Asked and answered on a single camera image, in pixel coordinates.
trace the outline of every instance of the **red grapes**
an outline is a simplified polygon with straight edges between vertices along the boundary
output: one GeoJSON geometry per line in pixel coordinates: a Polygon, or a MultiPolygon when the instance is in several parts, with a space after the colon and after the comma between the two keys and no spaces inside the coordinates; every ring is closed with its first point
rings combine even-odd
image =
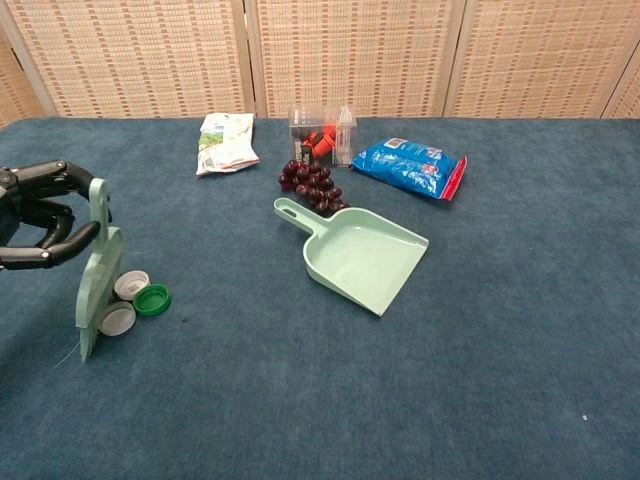
{"type": "Polygon", "coordinates": [[[317,213],[332,215],[350,205],[340,198],[342,190],[334,186],[330,176],[331,170],[321,167],[318,162],[307,165],[290,160],[282,169],[278,182],[284,191],[295,190],[317,213]]]}

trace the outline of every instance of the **white snack bag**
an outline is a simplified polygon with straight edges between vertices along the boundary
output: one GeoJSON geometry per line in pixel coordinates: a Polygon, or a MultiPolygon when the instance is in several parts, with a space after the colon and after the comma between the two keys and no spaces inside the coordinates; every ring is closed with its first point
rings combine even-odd
{"type": "Polygon", "coordinates": [[[232,173],[260,162],[251,148],[253,113],[210,113],[200,127],[198,170],[232,173]]]}

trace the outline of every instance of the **blue snack bag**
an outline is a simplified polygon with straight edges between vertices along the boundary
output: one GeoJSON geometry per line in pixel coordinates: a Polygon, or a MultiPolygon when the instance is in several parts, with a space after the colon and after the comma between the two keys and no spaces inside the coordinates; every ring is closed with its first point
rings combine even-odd
{"type": "Polygon", "coordinates": [[[439,148],[402,138],[389,138],[367,148],[351,165],[395,187],[451,201],[467,168],[439,148]]]}

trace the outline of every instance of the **plastic box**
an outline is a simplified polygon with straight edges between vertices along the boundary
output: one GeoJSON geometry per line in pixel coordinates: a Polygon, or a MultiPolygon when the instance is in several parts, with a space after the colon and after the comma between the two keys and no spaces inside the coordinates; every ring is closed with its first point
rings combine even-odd
{"type": "Polygon", "coordinates": [[[327,167],[348,166],[357,126],[351,107],[297,105],[289,110],[291,158],[327,167]]]}

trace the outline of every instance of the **woven panel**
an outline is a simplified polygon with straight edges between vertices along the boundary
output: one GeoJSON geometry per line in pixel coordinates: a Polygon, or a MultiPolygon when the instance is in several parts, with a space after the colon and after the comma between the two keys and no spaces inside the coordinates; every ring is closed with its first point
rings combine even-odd
{"type": "Polygon", "coordinates": [[[620,84],[619,95],[615,95],[612,101],[615,103],[605,114],[611,118],[640,118],[640,46],[636,49],[628,70],[625,72],[620,84]]]}
{"type": "Polygon", "coordinates": [[[461,13],[454,4],[257,0],[268,115],[285,116],[294,103],[346,103],[357,115],[440,115],[461,13]]]}
{"type": "Polygon", "coordinates": [[[16,120],[43,114],[7,38],[0,30],[0,128],[16,120]]]}
{"type": "Polygon", "coordinates": [[[231,0],[8,0],[62,116],[245,109],[231,0]]]}
{"type": "Polygon", "coordinates": [[[445,115],[599,117],[638,25],[639,0],[469,0],[445,115]]]}

